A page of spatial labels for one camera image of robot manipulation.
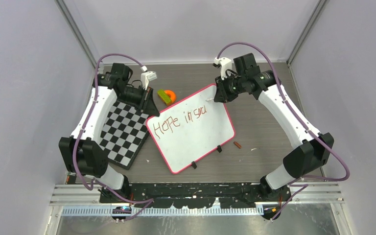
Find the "orange green toy block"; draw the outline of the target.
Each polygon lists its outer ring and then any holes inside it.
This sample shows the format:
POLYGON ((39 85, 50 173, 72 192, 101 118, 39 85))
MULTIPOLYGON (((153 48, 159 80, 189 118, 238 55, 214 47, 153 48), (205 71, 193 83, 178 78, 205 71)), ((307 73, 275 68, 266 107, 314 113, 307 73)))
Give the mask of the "orange green toy block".
POLYGON ((157 94, 166 106, 170 106, 176 101, 176 94, 171 90, 160 89, 157 91, 157 94))

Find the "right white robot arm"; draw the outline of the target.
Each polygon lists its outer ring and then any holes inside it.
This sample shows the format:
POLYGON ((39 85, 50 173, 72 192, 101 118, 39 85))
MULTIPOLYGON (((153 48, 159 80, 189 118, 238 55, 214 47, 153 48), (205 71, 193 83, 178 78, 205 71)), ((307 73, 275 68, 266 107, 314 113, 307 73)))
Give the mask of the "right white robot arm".
POLYGON ((277 169, 261 178, 258 191, 264 200, 274 200, 288 183, 327 163, 329 151, 326 148, 333 146, 334 138, 309 123, 288 99, 284 86, 272 70, 261 71, 251 53, 234 60, 214 58, 213 66, 220 69, 213 101, 228 103, 239 94, 252 95, 273 115, 293 148, 277 169))

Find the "pink framed whiteboard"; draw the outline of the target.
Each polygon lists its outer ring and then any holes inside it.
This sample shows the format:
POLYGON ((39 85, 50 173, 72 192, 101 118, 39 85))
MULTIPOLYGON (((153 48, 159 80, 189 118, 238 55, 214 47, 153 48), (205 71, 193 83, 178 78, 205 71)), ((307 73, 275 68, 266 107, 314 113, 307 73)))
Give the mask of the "pink framed whiteboard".
POLYGON ((147 129, 171 173, 180 173, 234 138, 225 104, 206 101, 215 93, 216 85, 210 84, 160 111, 159 117, 147 119, 147 129))

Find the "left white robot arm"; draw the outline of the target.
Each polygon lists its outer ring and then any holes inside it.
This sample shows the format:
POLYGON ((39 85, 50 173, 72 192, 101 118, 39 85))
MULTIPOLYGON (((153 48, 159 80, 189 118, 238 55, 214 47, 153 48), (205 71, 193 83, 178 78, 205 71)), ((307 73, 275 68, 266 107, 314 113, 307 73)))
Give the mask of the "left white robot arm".
POLYGON ((132 69, 115 63, 108 73, 95 71, 91 97, 84 114, 69 137, 59 140, 59 149, 70 173, 81 178, 83 184, 93 189, 97 183, 112 189, 112 197, 120 203, 131 195, 128 179, 109 165, 108 153, 102 149, 102 129, 111 107, 120 102, 136 109, 148 117, 159 116, 153 100, 153 89, 148 85, 157 78, 156 72, 141 66, 141 85, 129 83, 132 69))

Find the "brown marker cap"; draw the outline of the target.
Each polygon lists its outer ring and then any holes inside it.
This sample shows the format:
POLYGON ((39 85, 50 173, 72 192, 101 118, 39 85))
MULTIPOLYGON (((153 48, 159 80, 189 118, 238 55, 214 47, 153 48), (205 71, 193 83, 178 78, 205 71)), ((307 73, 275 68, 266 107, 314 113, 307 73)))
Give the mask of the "brown marker cap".
POLYGON ((242 146, 241 146, 238 142, 236 142, 236 141, 234 141, 234 145, 235 145, 237 148, 239 148, 239 149, 242 148, 242 146))

